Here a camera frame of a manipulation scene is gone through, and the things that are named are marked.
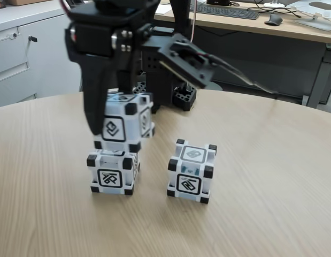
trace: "white drawer cabinet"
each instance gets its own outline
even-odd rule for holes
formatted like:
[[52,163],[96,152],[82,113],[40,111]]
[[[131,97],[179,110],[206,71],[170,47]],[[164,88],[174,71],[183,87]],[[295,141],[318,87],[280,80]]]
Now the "white drawer cabinet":
[[[79,91],[80,67],[69,61],[65,47],[64,29],[69,22],[62,15],[18,27],[24,38],[32,83],[38,85],[37,98]],[[29,41],[30,35],[38,42]]]
[[0,107],[34,94],[39,98],[79,91],[80,68],[69,61],[64,41],[69,22],[60,15],[0,31]]

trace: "monitor stand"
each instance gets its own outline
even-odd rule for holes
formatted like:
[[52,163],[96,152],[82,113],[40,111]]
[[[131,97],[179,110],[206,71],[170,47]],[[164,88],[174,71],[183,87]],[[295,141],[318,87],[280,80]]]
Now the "monitor stand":
[[263,5],[266,8],[284,8],[285,5],[278,3],[278,0],[272,0],[270,3],[265,3]]
[[322,29],[323,31],[331,31],[331,21],[326,19],[318,19],[317,17],[314,17],[312,19],[298,19],[295,20],[295,22],[307,25],[313,28]]

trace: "keyboard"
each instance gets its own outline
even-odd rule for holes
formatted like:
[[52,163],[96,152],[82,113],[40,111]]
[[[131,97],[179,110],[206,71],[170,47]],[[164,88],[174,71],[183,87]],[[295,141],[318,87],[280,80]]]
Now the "keyboard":
[[[194,12],[194,6],[190,6],[190,11]],[[256,20],[258,12],[245,11],[244,9],[233,9],[232,7],[212,7],[201,4],[197,7],[197,13],[211,14],[240,19]]]

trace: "white cube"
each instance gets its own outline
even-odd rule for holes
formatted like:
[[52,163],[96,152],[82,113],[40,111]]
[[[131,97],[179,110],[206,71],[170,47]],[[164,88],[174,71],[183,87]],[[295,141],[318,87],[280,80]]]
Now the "white cube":
[[168,164],[167,195],[208,203],[216,153],[215,145],[195,147],[178,139]]
[[94,136],[96,149],[138,153],[142,138],[152,137],[152,94],[108,94],[102,133]]
[[87,158],[95,193],[132,195],[140,161],[137,153],[96,150]]

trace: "round table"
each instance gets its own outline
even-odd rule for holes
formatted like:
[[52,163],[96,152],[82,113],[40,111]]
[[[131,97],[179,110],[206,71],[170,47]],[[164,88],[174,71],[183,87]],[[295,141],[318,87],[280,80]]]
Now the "round table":
[[[0,108],[0,257],[331,256],[331,114],[200,90],[161,108],[133,196],[92,193],[82,94]],[[178,138],[218,146],[208,205],[166,195]]]

